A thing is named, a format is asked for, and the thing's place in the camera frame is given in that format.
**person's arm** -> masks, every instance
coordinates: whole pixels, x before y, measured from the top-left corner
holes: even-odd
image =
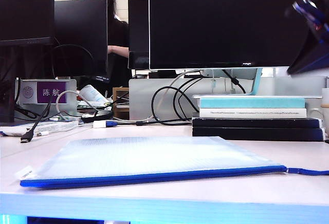
[[[108,45],[107,53],[116,53],[120,56],[128,58],[129,57],[129,48],[128,47]]]

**black shirt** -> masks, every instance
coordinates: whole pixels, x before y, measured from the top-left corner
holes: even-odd
[[[107,43],[109,45],[129,47],[129,27],[126,22],[114,19],[107,24]],[[97,80],[90,80],[86,84],[91,84],[102,95],[107,96],[112,94],[113,87],[128,87],[128,81],[132,77],[131,70],[128,69],[128,59],[111,53],[107,59],[107,78],[109,83],[100,82]]]

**wooden shelf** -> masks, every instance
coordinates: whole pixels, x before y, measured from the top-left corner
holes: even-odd
[[[129,92],[129,88],[127,87],[114,87],[113,88],[113,101],[115,102],[117,99],[120,97],[124,96],[127,92]],[[124,96],[123,99],[118,100],[114,105],[113,105],[113,112],[114,112],[114,117],[123,119],[123,120],[129,120],[129,107],[119,107],[120,103],[125,103],[129,102],[129,94]]]

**purple name plate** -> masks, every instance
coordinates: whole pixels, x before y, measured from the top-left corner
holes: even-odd
[[[51,103],[56,103],[60,93],[66,91],[66,82],[37,82],[37,90],[38,103],[48,103],[51,95]],[[61,96],[59,103],[66,103],[66,94]]]

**black book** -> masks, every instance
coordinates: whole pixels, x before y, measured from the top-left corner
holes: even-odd
[[[322,121],[316,118],[301,119],[241,119],[202,118],[198,113],[192,117],[192,125],[207,127],[261,127],[261,128],[321,128]]]
[[[194,126],[193,137],[220,136],[228,140],[324,141],[321,128],[246,128]]]

